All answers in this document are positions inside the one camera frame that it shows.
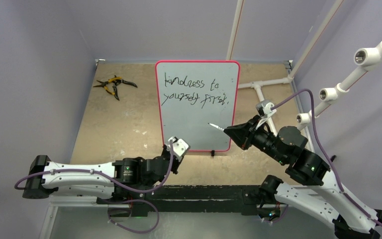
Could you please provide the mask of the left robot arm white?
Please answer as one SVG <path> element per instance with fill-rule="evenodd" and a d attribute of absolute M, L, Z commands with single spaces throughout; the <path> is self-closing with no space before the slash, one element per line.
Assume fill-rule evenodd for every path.
<path fill-rule="evenodd" d="M 124 158 L 109 163 L 72 165 L 57 163 L 47 155 L 38 155 L 22 180 L 23 198 L 45 199 L 51 194 L 95 196 L 121 204 L 133 196 L 157 190 L 170 173 L 177 174 L 183 157 L 165 153 L 153 159 Z"/>

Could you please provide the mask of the white whiteboard marker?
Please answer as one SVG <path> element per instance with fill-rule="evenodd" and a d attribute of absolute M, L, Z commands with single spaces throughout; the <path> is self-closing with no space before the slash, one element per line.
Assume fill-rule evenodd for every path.
<path fill-rule="evenodd" d="M 224 131 L 224 128 L 222 128 L 222 127 L 220 127 L 220 126 L 218 126 L 218 125 L 216 125 L 216 124 L 208 123 L 208 125 L 214 127 L 215 129 L 218 129 L 218 130 L 220 130 L 220 131 Z"/>

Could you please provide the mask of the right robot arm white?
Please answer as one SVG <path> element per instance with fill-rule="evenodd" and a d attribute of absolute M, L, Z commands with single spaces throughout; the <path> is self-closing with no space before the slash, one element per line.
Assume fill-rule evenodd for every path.
<path fill-rule="evenodd" d="M 306 186 L 323 198 L 301 195 L 282 179 L 268 175 L 253 198 L 260 205 L 277 202 L 292 205 L 320 221 L 329 224 L 339 239 L 378 239 L 375 230 L 382 225 L 382 210 L 372 209 L 339 186 L 335 172 L 318 154 L 305 148 L 308 139 L 295 126 L 284 126 L 277 134 L 254 116 L 246 123 L 228 126 L 223 132 L 242 150 L 256 147 L 280 165 L 297 183 Z"/>

